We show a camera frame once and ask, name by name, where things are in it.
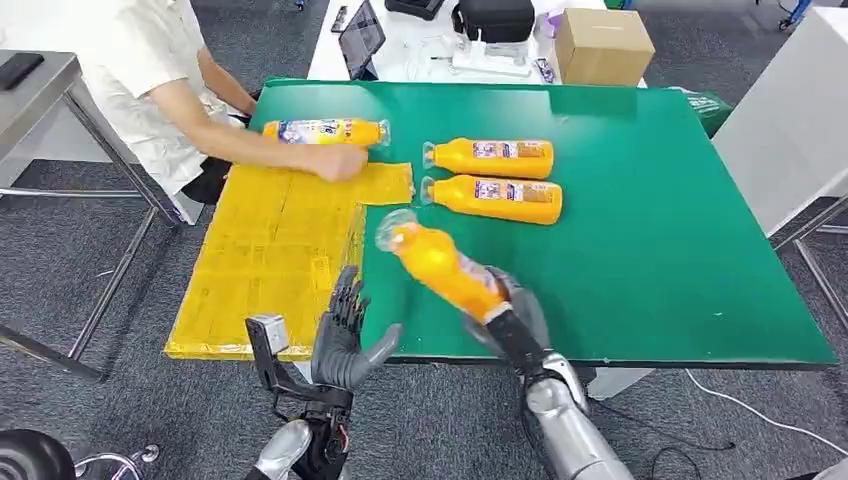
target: green tabletop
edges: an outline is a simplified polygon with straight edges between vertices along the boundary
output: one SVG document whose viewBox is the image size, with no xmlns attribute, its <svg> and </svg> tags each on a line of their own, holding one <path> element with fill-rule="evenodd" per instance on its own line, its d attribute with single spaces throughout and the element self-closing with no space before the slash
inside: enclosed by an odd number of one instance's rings
<svg viewBox="0 0 848 480">
<path fill-rule="evenodd" d="M 804 368 L 835 357 L 742 196 L 676 91 L 577 86 L 271 80 L 251 127 L 355 116 L 391 122 L 373 161 L 412 162 L 464 136 L 554 143 L 565 192 L 543 227 L 412 208 L 480 263 L 515 274 L 546 312 L 554 348 L 577 363 Z M 431 170 L 444 178 L 449 172 Z M 363 343 L 404 327 L 400 360 L 491 358 L 459 313 L 376 249 L 392 207 L 369 207 Z"/>
</svg>

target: white device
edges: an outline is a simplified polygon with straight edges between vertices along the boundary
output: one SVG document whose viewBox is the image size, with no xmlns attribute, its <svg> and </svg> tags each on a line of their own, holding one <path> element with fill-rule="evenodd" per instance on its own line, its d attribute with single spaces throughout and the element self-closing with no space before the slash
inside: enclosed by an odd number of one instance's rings
<svg viewBox="0 0 848 480">
<path fill-rule="evenodd" d="M 482 38 L 482 32 L 477 34 L 477 38 Z M 487 47 L 489 45 L 486 42 L 471 40 L 465 48 L 456 49 L 451 59 L 451 68 L 453 70 L 500 73 L 513 77 L 527 77 L 530 75 L 530 64 L 526 61 L 526 58 L 524 62 L 516 62 L 520 58 L 487 55 Z"/>
<path fill-rule="evenodd" d="M 259 315 L 253 315 L 250 318 L 258 321 L 265 328 L 265 334 L 268 336 L 268 345 L 271 347 L 272 355 L 276 355 L 289 348 L 289 336 L 288 333 L 286 333 L 286 321 L 283 319 L 282 315 L 261 313 Z"/>
</svg>

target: black case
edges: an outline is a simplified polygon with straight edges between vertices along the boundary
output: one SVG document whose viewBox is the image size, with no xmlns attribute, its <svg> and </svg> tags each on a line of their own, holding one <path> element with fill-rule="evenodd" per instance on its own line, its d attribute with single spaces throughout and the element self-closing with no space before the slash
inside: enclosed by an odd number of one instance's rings
<svg viewBox="0 0 848 480">
<path fill-rule="evenodd" d="M 535 10 L 531 0 L 459 0 L 451 13 L 453 29 L 486 43 L 523 42 L 533 31 Z"/>
<path fill-rule="evenodd" d="M 386 10 L 423 18 L 429 22 L 436 18 L 442 2 L 444 0 L 386 0 Z"/>
</svg>

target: orange juice bottle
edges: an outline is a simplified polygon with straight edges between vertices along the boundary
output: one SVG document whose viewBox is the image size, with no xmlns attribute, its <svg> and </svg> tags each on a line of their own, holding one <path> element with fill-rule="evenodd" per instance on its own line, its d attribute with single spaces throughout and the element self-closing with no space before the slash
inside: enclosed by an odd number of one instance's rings
<svg viewBox="0 0 848 480">
<path fill-rule="evenodd" d="M 546 178 L 554 166 L 554 146 L 546 140 L 469 140 L 424 144 L 424 168 L 498 177 Z"/>
<path fill-rule="evenodd" d="M 359 118 L 326 120 L 275 120 L 268 122 L 262 135 L 285 143 L 330 145 L 388 145 L 389 121 L 369 122 Z"/>
<path fill-rule="evenodd" d="M 479 322 L 505 300 L 494 275 L 458 252 L 450 236 L 418 223 L 412 210 L 395 210 L 377 227 L 377 247 L 398 256 L 406 271 Z"/>
<path fill-rule="evenodd" d="M 447 180 L 424 177 L 421 202 L 454 212 L 553 225 L 562 210 L 562 188 L 550 182 L 457 175 Z"/>
</svg>

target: bottle label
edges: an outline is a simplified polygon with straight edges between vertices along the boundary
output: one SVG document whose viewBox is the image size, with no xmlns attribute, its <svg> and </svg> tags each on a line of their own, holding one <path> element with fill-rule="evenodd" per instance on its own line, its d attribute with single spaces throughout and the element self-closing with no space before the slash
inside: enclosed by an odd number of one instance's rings
<svg viewBox="0 0 848 480">
<path fill-rule="evenodd" d="M 285 143 L 331 144 L 344 143 L 353 132 L 349 118 L 331 120 L 281 121 L 277 129 L 278 140 Z"/>
<path fill-rule="evenodd" d="M 545 154 L 542 142 L 495 142 L 490 140 L 471 143 L 475 158 L 538 158 Z"/>
<path fill-rule="evenodd" d="M 474 185 L 474 198 L 551 203 L 553 202 L 553 192 L 544 183 L 477 180 Z"/>
<path fill-rule="evenodd" d="M 466 275 L 480 282 L 487 290 L 492 293 L 500 293 L 498 289 L 498 281 L 495 279 L 495 276 L 492 275 L 492 272 L 486 270 L 485 267 L 480 265 L 479 263 L 471 260 L 461 253 L 457 253 L 459 255 L 459 269 L 465 272 Z"/>
<path fill-rule="evenodd" d="M 498 200 L 501 198 L 501 182 L 477 180 L 474 184 L 474 197 L 483 200 Z"/>
</svg>

